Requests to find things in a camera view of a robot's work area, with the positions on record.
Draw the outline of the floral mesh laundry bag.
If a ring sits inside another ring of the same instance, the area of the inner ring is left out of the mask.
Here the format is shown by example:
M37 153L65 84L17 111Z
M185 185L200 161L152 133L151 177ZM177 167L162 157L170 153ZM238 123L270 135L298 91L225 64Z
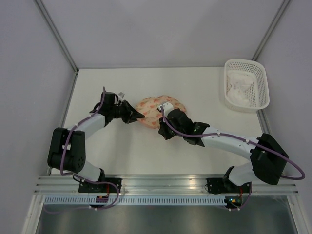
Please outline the floral mesh laundry bag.
M159 129L159 119L162 117L162 115L157 108L159 105L166 102L173 105L174 109L180 109L181 111L187 113L185 106L174 97L167 95L147 97L135 106L135 109L145 116L145 118L140 118L138 121L145 127Z

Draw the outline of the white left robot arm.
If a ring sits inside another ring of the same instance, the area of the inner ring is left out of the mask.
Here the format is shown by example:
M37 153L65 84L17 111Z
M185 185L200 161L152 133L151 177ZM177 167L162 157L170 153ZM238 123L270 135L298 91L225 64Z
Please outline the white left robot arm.
M87 183L95 193L106 189L106 176L102 168L86 159L86 140L112 120L121 119L125 124L145 118L123 98L122 93L101 93L100 102L83 120L70 128L53 131L47 164L58 169L61 175L72 175Z

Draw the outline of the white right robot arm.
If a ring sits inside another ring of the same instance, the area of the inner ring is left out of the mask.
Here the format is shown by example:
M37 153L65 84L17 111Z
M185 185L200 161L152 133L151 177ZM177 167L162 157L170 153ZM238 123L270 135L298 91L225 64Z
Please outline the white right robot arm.
M220 131L209 124L193 122L180 109L164 111L159 119L159 134L165 140L182 137L191 145L218 148L248 160L241 166L231 166L222 178L222 186L229 193L240 186L260 180L277 185L286 166L288 156L269 134L246 137Z

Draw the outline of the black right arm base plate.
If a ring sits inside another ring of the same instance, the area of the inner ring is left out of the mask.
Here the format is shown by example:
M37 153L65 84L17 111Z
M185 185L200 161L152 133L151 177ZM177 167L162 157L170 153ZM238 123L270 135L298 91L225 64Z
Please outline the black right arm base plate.
M206 190L210 194L244 194L249 193L251 184L245 183L243 185L237 186L230 181L224 181L220 177L213 177L206 179Z

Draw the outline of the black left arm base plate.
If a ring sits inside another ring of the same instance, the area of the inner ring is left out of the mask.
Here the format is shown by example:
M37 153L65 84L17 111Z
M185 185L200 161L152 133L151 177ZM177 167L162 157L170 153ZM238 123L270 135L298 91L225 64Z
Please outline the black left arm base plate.
M78 192L79 193L117 193L118 191L120 191L121 187L122 187L122 178L118 178L118 177L108 177L105 180L107 183L112 183L114 184L118 190L111 184L94 184L94 183L90 183L90 182L79 182L79 188L78 188Z

